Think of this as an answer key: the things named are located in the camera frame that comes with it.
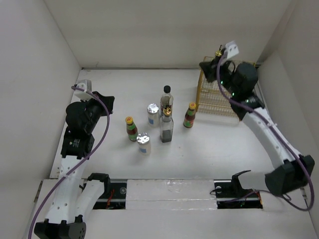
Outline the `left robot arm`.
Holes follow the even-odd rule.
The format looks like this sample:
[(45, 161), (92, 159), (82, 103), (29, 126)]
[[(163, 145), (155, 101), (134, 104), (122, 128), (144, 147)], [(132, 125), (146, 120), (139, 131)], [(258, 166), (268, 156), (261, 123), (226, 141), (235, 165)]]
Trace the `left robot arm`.
[(80, 183), (89, 158), (101, 145), (101, 142), (94, 143), (93, 130), (100, 117), (110, 117), (115, 98), (87, 90), (81, 92), (90, 99), (81, 99), (66, 108), (67, 128), (58, 182), (35, 212), (29, 239), (32, 235), (40, 239), (83, 239), (86, 220), (96, 201), (111, 193), (108, 174), (93, 173), (83, 190)]

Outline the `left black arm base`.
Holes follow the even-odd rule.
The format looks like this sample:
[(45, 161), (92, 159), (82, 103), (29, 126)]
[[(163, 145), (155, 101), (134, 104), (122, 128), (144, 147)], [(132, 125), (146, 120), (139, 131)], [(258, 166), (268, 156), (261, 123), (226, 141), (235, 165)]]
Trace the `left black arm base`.
[(104, 192), (98, 198), (94, 210), (121, 210), (126, 208), (127, 179), (111, 179), (106, 173), (92, 173), (79, 188), (84, 191), (87, 181), (98, 180), (104, 183)]

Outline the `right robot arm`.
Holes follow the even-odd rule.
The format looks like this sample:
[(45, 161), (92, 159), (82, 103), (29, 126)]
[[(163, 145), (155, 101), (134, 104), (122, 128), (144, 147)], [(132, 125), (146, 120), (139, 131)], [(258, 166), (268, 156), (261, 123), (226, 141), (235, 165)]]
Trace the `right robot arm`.
[(258, 74), (254, 65), (242, 62), (229, 70), (233, 62), (218, 66), (220, 57), (199, 63), (208, 82), (217, 81), (220, 90), (226, 89), (234, 113), (256, 136), (267, 152), (274, 170), (265, 174), (266, 188), (281, 196), (306, 185), (311, 185), (315, 161), (292, 147), (271, 120), (264, 103), (254, 93)]

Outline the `clear oil bottle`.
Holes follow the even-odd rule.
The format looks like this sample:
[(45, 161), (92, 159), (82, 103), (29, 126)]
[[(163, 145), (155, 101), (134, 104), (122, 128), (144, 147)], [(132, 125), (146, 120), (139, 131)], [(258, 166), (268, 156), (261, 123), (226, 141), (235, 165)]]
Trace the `clear oil bottle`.
[(225, 48), (223, 45), (220, 45), (219, 50), (215, 52), (215, 58), (212, 60), (211, 69), (213, 72), (213, 76), (216, 78), (216, 71), (217, 71), (217, 64), (220, 61), (223, 53), (225, 51)]

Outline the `dark-filled gold-spout oil bottle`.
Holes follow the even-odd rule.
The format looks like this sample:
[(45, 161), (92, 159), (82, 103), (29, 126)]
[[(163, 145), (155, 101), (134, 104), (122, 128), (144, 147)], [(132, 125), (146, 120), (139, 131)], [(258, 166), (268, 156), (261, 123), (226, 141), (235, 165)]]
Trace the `dark-filled gold-spout oil bottle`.
[(160, 139), (162, 143), (172, 141), (174, 122), (172, 119), (172, 110), (170, 107), (166, 107), (163, 110), (163, 115), (160, 122)]

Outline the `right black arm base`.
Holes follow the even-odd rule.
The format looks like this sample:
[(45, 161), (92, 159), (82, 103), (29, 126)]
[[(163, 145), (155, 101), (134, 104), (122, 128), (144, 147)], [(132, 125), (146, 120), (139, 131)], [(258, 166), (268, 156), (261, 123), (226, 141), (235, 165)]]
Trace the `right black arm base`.
[(261, 196), (252, 189), (240, 189), (230, 181), (215, 181), (210, 195), (215, 196), (218, 209), (263, 209)]

